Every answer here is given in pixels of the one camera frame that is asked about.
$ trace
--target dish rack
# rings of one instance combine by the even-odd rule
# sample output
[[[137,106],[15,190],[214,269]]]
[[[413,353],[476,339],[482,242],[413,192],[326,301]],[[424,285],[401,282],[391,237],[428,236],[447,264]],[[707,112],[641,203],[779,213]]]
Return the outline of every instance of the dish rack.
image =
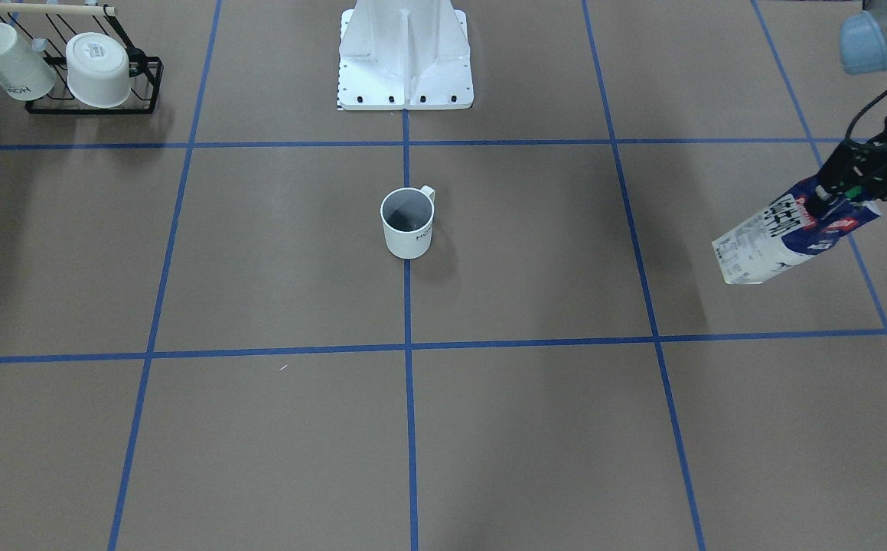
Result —
[[[148,56],[131,41],[124,27],[117,20],[117,9],[110,4],[73,6],[48,0],[44,4],[15,4],[0,2],[0,21],[11,24],[24,32],[33,44],[44,46],[44,62],[55,70],[59,80],[48,94],[41,98],[24,102],[24,109],[33,115],[149,115],[157,107],[161,91],[161,77],[164,63],[161,58]],[[122,105],[101,109],[83,104],[66,84],[65,45],[77,34],[76,28],[66,19],[73,18],[82,24],[94,25],[93,31],[107,36],[114,34],[124,45],[129,58],[129,77],[132,95]],[[58,36],[62,47],[48,36]]]

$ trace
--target wooden handle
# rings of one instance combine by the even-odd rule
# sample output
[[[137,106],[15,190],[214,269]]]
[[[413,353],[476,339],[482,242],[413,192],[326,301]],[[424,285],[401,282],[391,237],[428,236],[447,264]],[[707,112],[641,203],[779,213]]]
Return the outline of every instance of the wooden handle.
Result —
[[[117,17],[113,6],[72,6],[67,4],[15,4],[0,2],[0,11],[17,14],[110,15]]]

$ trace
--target mug handle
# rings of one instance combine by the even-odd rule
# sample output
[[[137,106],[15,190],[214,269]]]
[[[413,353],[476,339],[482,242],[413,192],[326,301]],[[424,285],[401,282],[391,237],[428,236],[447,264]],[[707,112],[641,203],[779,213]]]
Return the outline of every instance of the mug handle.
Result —
[[[419,191],[421,191],[426,197],[429,197],[430,201],[436,202],[436,190],[428,185],[423,185]]]

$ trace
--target white plastic base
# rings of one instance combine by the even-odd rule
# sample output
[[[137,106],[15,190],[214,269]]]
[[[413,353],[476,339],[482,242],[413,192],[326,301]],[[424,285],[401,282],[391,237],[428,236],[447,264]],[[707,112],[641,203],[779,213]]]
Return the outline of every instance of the white plastic base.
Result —
[[[425,10],[437,3],[414,4],[422,4],[416,9]],[[356,21],[358,27],[352,27],[349,43],[345,34],[359,10],[346,10],[341,15],[339,109],[467,109],[474,104],[467,15],[454,10],[449,1],[430,9],[437,7],[439,18],[435,21],[417,18],[408,10],[394,11],[392,6],[382,11],[381,7],[367,9],[363,17],[381,21]]]

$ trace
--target cup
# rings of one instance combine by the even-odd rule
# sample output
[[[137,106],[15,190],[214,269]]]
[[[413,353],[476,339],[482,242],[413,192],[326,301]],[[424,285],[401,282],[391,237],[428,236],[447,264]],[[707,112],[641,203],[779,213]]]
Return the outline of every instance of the cup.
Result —
[[[70,38],[66,69],[69,91],[87,105],[109,109],[131,95],[127,50],[107,35],[84,32]]]
[[[55,72],[9,24],[0,22],[0,85],[9,96],[30,101],[55,85]]]
[[[392,254],[414,259],[426,252],[433,237],[435,200],[436,190],[428,185],[402,187],[385,196],[381,219],[385,245]]]

